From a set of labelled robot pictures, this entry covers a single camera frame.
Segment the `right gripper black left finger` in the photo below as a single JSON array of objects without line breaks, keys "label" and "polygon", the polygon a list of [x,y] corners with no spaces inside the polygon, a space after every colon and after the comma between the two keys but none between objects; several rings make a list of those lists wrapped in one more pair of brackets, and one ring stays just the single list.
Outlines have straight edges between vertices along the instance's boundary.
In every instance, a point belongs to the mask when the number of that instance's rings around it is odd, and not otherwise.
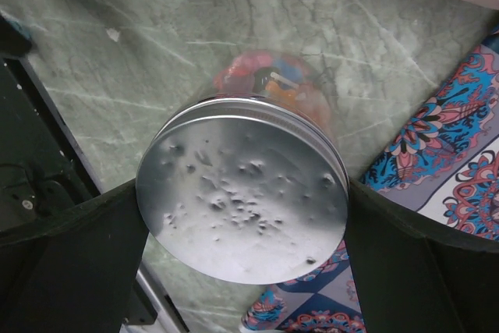
[{"label": "right gripper black left finger", "polygon": [[130,180],[1,234],[3,332],[117,332],[148,230]]}]

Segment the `clear jar lid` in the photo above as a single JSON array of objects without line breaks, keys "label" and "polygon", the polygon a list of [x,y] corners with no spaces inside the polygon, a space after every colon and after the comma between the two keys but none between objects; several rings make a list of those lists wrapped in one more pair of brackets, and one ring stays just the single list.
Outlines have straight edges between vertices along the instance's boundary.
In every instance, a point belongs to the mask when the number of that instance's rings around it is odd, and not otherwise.
[{"label": "clear jar lid", "polygon": [[192,269],[246,285],[286,282],[324,263],[345,233],[348,189],[317,125],[253,97],[176,113],[136,175],[151,235]]}]

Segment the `clear plastic candy jar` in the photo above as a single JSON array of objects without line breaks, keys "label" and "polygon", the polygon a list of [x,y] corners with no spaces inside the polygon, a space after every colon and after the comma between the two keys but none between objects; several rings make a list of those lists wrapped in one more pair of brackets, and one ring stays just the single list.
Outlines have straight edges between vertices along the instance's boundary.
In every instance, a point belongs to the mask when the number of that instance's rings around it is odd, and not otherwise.
[{"label": "clear plastic candy jar", "polygon": [[320,74],[302,58],[272,50],[250,50],[236,56],[213,78],[219,93],[255,94],[294,109],[334,139],[332,110]]}]

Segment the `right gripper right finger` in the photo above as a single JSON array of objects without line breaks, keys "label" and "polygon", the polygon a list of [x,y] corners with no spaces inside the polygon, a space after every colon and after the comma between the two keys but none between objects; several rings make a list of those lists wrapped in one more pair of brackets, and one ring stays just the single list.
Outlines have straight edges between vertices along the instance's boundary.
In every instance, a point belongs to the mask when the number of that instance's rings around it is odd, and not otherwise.
[{"label": "right gripper right finger", "polygon": [[368,332],[496,332],[498,244],[351,181],[345,231]]}]

